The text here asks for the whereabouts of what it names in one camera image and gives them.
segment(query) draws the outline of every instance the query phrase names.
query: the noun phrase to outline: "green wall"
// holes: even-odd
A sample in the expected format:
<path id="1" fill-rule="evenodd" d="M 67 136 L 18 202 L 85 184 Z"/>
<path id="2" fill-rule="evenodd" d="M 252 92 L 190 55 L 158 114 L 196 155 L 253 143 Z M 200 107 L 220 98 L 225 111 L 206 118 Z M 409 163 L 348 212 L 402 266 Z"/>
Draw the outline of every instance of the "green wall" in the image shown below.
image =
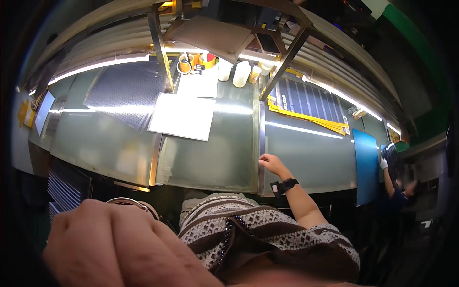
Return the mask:
<path id="1" fill-rule="evenodd" d="M 410 146 L 415 146 L 446 130 L 448 112 L 452 107 L 451 89 L 445 71 L 440 65 L 440 60 L 429 40 L 418 27 L 392 4 L 387 5 L 383 15 L 402 33 L 418 53 L 429 70 L 440 97 L 439 102 L 429 112 L 414 119 L 417 135 L 410 137 Z"/>

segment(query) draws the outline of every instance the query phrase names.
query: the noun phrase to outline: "white glove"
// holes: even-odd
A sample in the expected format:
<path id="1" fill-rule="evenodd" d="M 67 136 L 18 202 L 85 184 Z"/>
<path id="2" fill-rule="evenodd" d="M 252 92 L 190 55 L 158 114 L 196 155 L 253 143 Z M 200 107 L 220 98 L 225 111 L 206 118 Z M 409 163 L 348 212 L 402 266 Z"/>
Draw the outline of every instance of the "white glove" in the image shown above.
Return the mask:
<path id="1" fill-rule="evenodd" d="M 381 167 L 381 169 L 387 168 L 387 161 L 385 158 L 381 158 L 381 162 L 379 163 L 379 166 Z"/>

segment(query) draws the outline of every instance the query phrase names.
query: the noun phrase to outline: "smartwatch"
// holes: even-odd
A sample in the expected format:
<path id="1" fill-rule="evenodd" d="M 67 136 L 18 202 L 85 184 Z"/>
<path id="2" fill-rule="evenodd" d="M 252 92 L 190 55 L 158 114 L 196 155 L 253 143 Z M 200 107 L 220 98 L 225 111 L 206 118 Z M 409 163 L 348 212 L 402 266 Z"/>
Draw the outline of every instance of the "smartwatch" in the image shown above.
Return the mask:
<path id="1" fill-rule="evenodd" d="M 298 181 L 289 178 L 287 180 L 284 180 L 282 183 L 279 183 L 278 181 L 271 183 L 271 189 L 273 190 L 275 196 L 280 196 L 285 194 L 287 190 L 294 187 L 295 184 L 299 184 Z"/>

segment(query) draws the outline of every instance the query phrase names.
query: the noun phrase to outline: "brown striped sweater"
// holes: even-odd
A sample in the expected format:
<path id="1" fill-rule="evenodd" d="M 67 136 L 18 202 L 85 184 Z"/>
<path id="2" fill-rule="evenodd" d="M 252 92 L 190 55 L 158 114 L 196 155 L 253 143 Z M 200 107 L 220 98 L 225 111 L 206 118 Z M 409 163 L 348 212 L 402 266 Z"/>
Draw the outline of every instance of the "brown striped sweater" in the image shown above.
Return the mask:
<path id="1" fill-rule="evenodd" d="M 275 208 L 256 206 L 234 196 L 203 201 L 190 211 L 180 228 L 181 241 L 212 273 L 220 264 L 218 256 L 224 248 L 225 221 L 233 214 L 245 221 L 257 240 L 287 254 L 301 269 L 341 281 L 357 279 L 358 253 L 336 227 L 320 224 L 306 229 Z"/>

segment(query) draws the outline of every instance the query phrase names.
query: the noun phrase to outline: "smartphone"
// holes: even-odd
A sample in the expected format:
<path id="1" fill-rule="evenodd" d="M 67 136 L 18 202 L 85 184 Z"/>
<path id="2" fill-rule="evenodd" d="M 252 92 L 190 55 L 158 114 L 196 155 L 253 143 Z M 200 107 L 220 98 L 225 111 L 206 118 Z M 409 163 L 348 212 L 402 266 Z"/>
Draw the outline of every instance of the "smartphone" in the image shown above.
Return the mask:
<path id="1" fill-rule="evenodd" d="M 265 54 L 280 54 L 273 37 L 268 34 L 255 33 L 258 43 L 260 44 L 261 51 Z"/>

